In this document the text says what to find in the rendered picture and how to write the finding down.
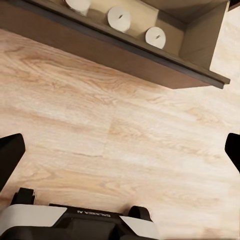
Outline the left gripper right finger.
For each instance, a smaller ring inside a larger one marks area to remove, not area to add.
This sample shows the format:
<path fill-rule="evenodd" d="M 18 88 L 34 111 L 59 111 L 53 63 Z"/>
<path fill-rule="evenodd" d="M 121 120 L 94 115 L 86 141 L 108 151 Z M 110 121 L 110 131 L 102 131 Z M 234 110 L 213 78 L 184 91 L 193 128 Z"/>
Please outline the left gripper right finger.
<path fill-rule="evenodd" d="M 224 150 L 240 172 L 240 134 L 229 133 Z"/>

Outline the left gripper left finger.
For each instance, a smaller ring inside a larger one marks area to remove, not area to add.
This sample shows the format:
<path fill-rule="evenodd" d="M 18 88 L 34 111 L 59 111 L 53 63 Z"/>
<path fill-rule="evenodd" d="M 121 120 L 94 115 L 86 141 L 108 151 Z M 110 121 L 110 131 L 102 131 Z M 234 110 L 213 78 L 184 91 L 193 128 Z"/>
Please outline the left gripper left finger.
<path fill-rule="evenodd" d="M 25 152 L 25 141 L 20 132 L 0 138 L 0 192 Z"/>

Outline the pillar candle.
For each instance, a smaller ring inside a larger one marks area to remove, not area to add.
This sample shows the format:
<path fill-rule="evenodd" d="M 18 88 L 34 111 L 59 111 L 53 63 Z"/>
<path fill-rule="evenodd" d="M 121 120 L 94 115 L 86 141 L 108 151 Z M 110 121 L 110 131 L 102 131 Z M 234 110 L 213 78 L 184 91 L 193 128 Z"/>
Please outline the pillar candle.
<path fill-rule="evenodd" d="M 62 6 L 80 15 L 86 16 L 91 0 L 62 0 Z"/>
<path fill-rule="evenodd" d="M 129 12 L 122 6 L 112 6 L 101 21 L 102 24 L 125 33 L 131 24 Z"/>
<path fill-rule="evenodd" d="M 164 31 L 158 26 L 149 27 L 137 37 L 138 40 L 162 49 L 165 46 L 166 36 Z"/>

